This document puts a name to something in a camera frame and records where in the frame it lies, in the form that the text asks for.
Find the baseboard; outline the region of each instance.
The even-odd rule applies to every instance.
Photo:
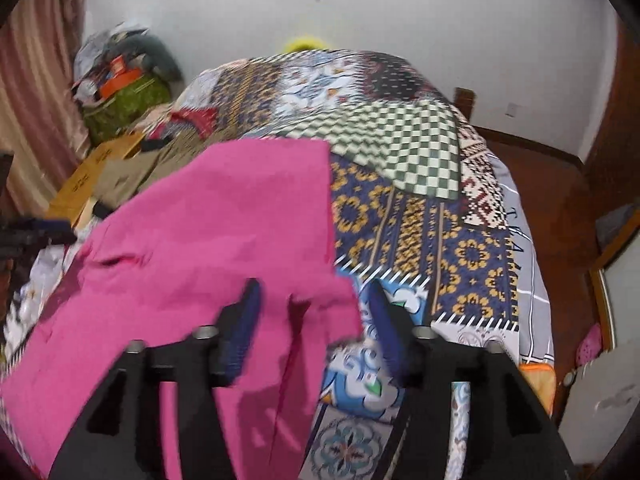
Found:
[[[482,128],[481,126],[474,126],[476,131],[487,140],[493,142],[500,142],[502,144],[509,144],[511,146],[517,146],[519,148],[526,148],[533,152],[543,153],[543,155],[553,156],[564,160],[569,164],[573,164],[578,170],[582,171],[584,164],[577,155],[558,150],[546,144],[536,142],[535,140],[524,139],[511,134],[505,134],[504,132],[498,132],[497,130],[490,130],[489,128]]]

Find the wooden floor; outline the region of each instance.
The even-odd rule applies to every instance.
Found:
[[[598,254],[589,188],[582,173],[568,162],[517,146],[488,144],[518,186],[549,295],[558,420],[566,402],[562,378],[574,368],[577,346],[597,320],[587,274]]]

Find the pink slipper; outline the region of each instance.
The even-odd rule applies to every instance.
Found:
[[[593,361],[602,352],[602,330],[596,323],[589,329],[589,333],[581,341],[575,353],[575,364],[582,366]]]

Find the striped curtain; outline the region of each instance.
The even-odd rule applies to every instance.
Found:
[[[84,0],[20,0],[0,28],[0,150],[14,152],[0,208],[41,215],[89,146],[72,100]]]

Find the patchwork bedspread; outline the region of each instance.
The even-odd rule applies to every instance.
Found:
[[[516,359],[553,363],[548,298],[511,175],[407,61],[346,50],[238,60],[202,73],[176,103],[210,106],[218,129],[238,136],[332,147],[335,266],[359,294],[364,340],[329,359],[301,480],[391,478],[404,393],[368,310],[373,278],[416,324],[447,325],[463,344],[515,341]],[[469,400],[468,384],[454,384],[447,480],[462,475]],[[7,428],[1,404],[0,422]]]

